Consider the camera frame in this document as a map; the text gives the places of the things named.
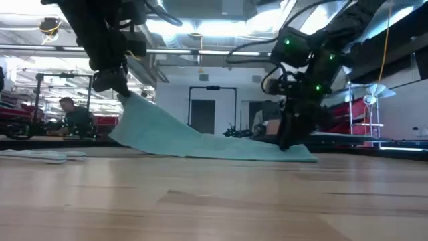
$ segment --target towel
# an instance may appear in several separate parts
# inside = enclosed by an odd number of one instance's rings
[[[136,93],[129,98],[119,96],[119,100],[124,114],[110,137],[145,153],[252,161],[318,160],[304,145],[281,151],[277,145],[269,143],[202,134]]]

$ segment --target wire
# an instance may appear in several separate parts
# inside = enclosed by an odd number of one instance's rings
[[[236,51],[249,47],[249,46],[255,46],[255,45],[259,45],[259,44],[270,44],[275,42],[276,40],[278,40],[278,38],[274,38],[274,39],[270,39],[270,40],[263,40],[263,41],[259,41],[259,42],[251,42],[251,43],[246,43],[246,44],[242,44],[240,46],[237,46],[236,48],[233,48],[226,56],[226,62],[228,64],[244,64],[246,63],[246,61],[250,61],[250,60],[230,60],[229,58],[232,56],[233,53],[235,53]]]
[[[57,25],[56,27],[54,27],[53,29],[50,29],[50,30],[42,30],[42,29],[40,28],[40,25],[39,25],[39,30],[40,30],[40,31],[42,31],[42,32],[44,32],[44,33],[54,32],[55,30],[57,30],[58,28],[60,28],[61,24],[62,24],[62,22],[59,22],[59,23],[58,23],[58,25]]]
[[[183,22],[180,21],[180,19],[168,14],[166,11],[159,11],[158,9],[156,9],[155,7],[153,7],[148,0],[144,0],[144,2],[146,3],[147,7],[156,15],[158,15],[161,19],[163,19],[164,21],[166,21],[167,23],[177,26],[177,27],[181,27],[183,25]]]
[[[273,68],[273,69],[271,69],[270,71],[269,71],[269,73],[267,73],[266,74],[266,76],[265,76],[265,78],[261,81],[261,90],[263,91],[263,93],[265,93],[265,94],[267,94],[266,93],[266,90],[265,90],[265,88],[264,88],[264,85],[265,85],[265,81],[277,70],[277,69],[279,69],[280,67],[279,66],[275,66],[275,68]]]
[[[308,6],[306,6],[306,7],[302,8],[302,9],[301,9],[301,10],[299,10],[297,13],[295,13],[291,18],[289,18],[289,20],[287,20],[287,22],[285,22],[285,24],[283,24],[283,26],[281,27],[280,32],[281,32],[281,30],[283,30],[283,28],[285,28],[285,27],[289,26],[289,24],[290,24],[293,20],[295,20],[295,18],[297,18],[300,14],[302,14],[302,13],[303,13],[303,12],[305,12],[305,11],[307,11],[308,9],[311,9],[311,8],[313,8],[313,7],[315,7],[315,6],[318,6],[318,5],[321,5],[321,4],[330,3],[330,2],[335,2],[335,1],[340,1],[340,0],[323,0],[323,1],[319,1],[319,2],[313,3],[313,4],[309,4]],[[238,51],[238,50],[240,50],[240,49],[243,49],[243,48],[246,48],[246,47],[249,47],[249,46],[259,45],[259,44],[270,44],[270,43],[275,42],[275,41],[277,41],[277,40],[278,40],[278,37],[275,37],[275,38],[273,38],[273,39],[269,39],[269,40],[265,40],[265,41],[251,42],[251,43],[246,43],[246,44],[242,44],[242,45],[240,45],[240,46],[237,46],[236,48],[232,49],[232,50],[228,53],[228,55],[226,56],[226,62],[227,62],[228,64],[244,64],[244,63],[256,62],[256,61],[254,61],[254,60],[251,60],[251,61],[250,61],[250,60],[247,60],[247,61],[245,61],[245,60],[240,60],[240,61],[237,61],[237,60],[230,60],[230,57],[232,56],[232,54],[233,54],[234,52],[236,52],[236,51]]]
[[[51,37],[52,37],[53,34],[54,34],[54,31],[52,31],[51,34],[49,34],[49,36],[47,38],[45,38],[41,44],[45,45],[46,43],[52,42],[52,38]]]
[[[318,5],[325,4],[325,3],[331,3],[331,2],[335,2],[335,1],[342,1],[342,0],[323,0],[323,1],[318,1],[316,3],[313,3],[313,4],[309,4],[308,6],[302,8],[297,13],[295,13],[291,18],[289,18],[287,20],[287,22],[285,22],[285,24],[283,24],[283,26],[281,27],[280,32],[281,32],[281,30],[283,30],[283,28],[289,26],[289,24],[291,24],[291,22],[293,22],[293,20],[295,20],[300,14],[304,13],[305,11],[307,11],[313,7],[316,7]]]
[[[393,12],[393,1],[391,1],[391,4],[389,6],[389,15],[388,15],[388,21],[387,21],[387,33],[385,36],[385,44],[383,46],[383,57],[382,57],[381,70],[379,72],[379,77],[377,80],[376,89],[374,90],[374,94],[376,94],[377,88],[379,87],[379,84],[381,83],[383,68],[385,67],[385,60],[387,59],[387,49],[388,49],[388,39],[389,39],[389,22],[391,21],[392,12]]]
[[[141,58],[134,55],[134,53],[130,50],[127,50],[125,53],[129,53],[135,60],[141,61]]]

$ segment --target wooden floor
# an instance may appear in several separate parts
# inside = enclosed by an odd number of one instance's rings
[[[428,240],[428,163],[319,157],[0,159],[0,240]]]

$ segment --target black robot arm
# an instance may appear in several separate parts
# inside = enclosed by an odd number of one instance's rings
[[[171,24],[182,24],[162,8],[150,4],[151,0],[42,0],[41,3],[56,3],[60,7],[77,36],[78,45],[88,54],[91,69],[98,71],[92,84],[96,92],[112,88],[129,96],[125,53],[146,54],[144,36],[137,38],[132,34],[135,25],[146,22],[147,8]],[[130,27],[130,35],[121,31],[126,27]]]
[[[271,53],[271,61],[295,68],[307,66],[305,72],[286,72],[279,79],[263,81],[267,94],[285,95],[277,138],[280,149],[310,135],[317,126],[331,122],[322,99],[331,93],[331,85],[343,65],[352,63],[352,55],[342,49],[358,39],[384,0],[360,0],[348,7],[324,29],[306,35],[285,25]]]

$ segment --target door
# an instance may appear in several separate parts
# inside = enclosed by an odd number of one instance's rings
[[[214,134],[215,100],[192,100],[190,126],[200,133]]]

